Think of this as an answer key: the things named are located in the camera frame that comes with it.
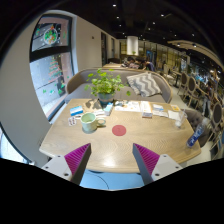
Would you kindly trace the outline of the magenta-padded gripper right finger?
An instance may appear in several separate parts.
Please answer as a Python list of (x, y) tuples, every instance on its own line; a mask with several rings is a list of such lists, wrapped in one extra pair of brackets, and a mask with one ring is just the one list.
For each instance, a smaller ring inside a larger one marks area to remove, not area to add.
[(159, 155), (136, 143), (133, 144), (133, 155), (145, 185), (182, 169), (169, 155)]

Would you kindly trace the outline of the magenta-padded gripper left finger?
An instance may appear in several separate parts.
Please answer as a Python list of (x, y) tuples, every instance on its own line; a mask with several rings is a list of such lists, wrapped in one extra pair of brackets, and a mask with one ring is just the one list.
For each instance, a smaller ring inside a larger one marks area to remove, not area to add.
[(66, 155), (56, 155), (42, 169), (79, 185), (89, 157), (91, 144), (85, 144)]

